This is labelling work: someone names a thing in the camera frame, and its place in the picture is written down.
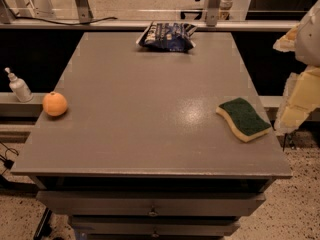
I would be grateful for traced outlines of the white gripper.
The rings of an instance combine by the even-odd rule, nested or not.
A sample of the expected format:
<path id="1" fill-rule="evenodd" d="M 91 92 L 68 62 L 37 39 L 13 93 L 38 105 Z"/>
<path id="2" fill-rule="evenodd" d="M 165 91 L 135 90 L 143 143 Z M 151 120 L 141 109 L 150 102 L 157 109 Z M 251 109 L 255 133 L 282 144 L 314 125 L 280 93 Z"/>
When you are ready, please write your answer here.
<path id="1" fill-rule="evenodd" d="M 273 48 L 294 52 L 295 58 L 307 66 L 300 73 L 291 73 L 286 81 L 283 99 L 276 114 L 274 129 L 277 135 L 297 130 L 309 115 L 320 106 L 320 0 L 299 23 L 277 39 Z"/>

